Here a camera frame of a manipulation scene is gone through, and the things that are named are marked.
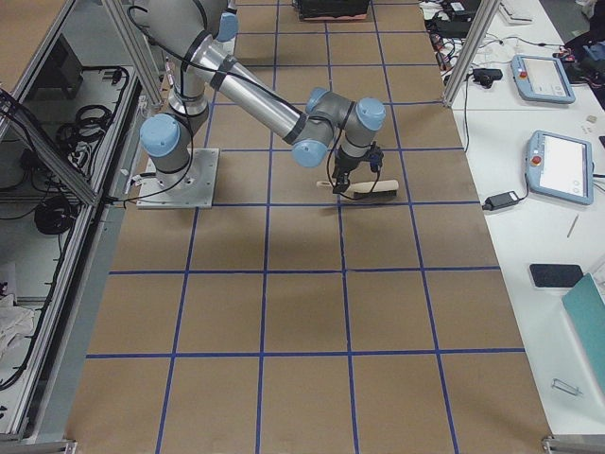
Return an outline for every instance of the metal base plate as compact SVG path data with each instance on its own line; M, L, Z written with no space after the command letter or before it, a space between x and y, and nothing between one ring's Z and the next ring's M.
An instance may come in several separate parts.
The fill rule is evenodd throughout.
M158 210L174 208L212 208L215 195L216 169L218 167L218 148L194 148L192 168L198 169L199 178L186 189L172 189L162 194L155 194L165 189L155 178L143 180L139 197L147 197L136 202L141 209ZM145 172L155 172L155 166L149 160Z

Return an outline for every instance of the black phone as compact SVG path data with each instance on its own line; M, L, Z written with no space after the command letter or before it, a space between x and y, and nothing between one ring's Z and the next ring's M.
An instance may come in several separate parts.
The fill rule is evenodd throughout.
M534 286L539 288L571 288L584 277L579 265L533 263L529 272Z

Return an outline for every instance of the tablet with blue frame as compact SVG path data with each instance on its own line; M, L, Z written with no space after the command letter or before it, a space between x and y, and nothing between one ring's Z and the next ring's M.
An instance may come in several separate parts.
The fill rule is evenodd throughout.
M526 158L527 187L533 192L590 205L593 193L590 142L535 131Z
M559 59L515 55L510 67L521 98L557 104L571 104L576 100Z

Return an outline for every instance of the blue joint cap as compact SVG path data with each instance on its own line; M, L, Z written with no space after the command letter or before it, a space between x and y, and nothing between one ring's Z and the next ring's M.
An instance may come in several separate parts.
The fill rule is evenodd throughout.
M223 12L220 16L220 28L216 40L220 43L226 43L237 35L239 31L239 21L237 16L232 12Z
M328 90L326 90L325 88L314 88L313 91L311 92L311 96L309 97L309 100L306 102L306 112L308 114L311 114L313 112L313 109L315 109L315 106L318 105L318 103L320 102L321 98L328 93Z
M181 139L179 122L170 115L158 113L145 120L140 132L143 147L154 158L170 154Z
M327 152L326 145L313 139L304 139L292 148L294 160L303 167L317 167Z
M380 131L387 117L383 103L373 97L364 97L357 102L355 112L361 124L370 131Z

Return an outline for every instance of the white screen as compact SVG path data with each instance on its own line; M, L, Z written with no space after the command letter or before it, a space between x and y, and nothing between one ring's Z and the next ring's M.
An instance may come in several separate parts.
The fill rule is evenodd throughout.
M567 92L563 87L557 66L552 60L523 59L531 90L538 95L565 97Z
M558 137L544 137L544 169L540 186L575 196L586 196L584 145Z

